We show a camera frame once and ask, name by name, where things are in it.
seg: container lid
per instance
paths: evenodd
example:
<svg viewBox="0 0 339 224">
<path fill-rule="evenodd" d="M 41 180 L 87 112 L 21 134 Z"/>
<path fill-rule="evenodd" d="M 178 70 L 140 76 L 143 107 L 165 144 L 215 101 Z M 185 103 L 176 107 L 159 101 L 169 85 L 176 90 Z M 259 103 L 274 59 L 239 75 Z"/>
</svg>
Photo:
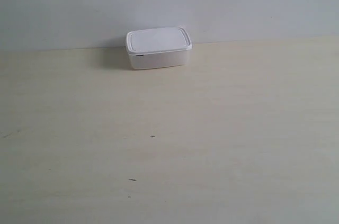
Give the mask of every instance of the container lid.
<svg viewBox="0 0 339 224">
<path fill-rule="evenodd" d="M 129 32 L 128 54 L 132 56 L 192 49 L 192 42 L 183 28 L 156 28 Z"/>
</svg>

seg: white lid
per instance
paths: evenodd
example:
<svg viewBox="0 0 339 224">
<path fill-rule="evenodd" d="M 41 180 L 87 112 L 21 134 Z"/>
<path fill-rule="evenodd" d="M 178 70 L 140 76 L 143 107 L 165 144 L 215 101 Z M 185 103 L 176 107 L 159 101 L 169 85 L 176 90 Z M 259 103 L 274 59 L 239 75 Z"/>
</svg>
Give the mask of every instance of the white lid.
<svg viewBox="0 0 339 224">
<path fill-rule="evenodd" d="M 183 28 L 156 28 L 129 32 L 126 37 L 128 54 L 149 55 L 192 49 L 192 42 Z"/>
</svg>

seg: white plastic container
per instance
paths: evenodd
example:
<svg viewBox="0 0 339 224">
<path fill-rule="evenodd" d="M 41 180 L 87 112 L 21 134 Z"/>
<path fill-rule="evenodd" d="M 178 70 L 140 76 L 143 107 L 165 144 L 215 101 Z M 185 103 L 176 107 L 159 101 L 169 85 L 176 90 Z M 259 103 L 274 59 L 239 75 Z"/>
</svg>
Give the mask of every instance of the white plastic container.
<svg viewBox="0 0 339 224">
<path fill-rule="evenodd" d="M 126 47 L 134 69 L 187 64 L 192 42 L 183 28 L 157 28 L 129 32 Z"/>
</svg>

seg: light wooden tabletop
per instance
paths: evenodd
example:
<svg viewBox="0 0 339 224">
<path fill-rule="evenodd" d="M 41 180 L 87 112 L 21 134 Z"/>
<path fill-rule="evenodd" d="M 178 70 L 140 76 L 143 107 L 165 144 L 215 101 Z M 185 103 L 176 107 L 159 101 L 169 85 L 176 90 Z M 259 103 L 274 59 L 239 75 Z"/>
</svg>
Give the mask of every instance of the light wooden tabletop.
<svg viewBox="0 0 339 224">
<path fill-rule="evenodd" d="M 0 55 L 1 223 L 339 222 L 339 38 Z"/>
</svg>

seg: white wall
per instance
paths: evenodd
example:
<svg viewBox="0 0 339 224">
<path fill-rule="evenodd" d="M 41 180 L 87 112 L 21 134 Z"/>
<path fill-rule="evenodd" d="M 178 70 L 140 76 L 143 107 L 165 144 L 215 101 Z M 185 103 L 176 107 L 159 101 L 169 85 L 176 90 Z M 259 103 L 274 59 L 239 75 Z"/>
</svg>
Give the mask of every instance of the white wall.
<svg viewBox="0 0 339 224">
<path fill-rule="evenodd" d="M 194 42 L 339 34 L 338 0 L 0 0 L 0 49 L 121 46 L 185 25 Z"/>
</svg>

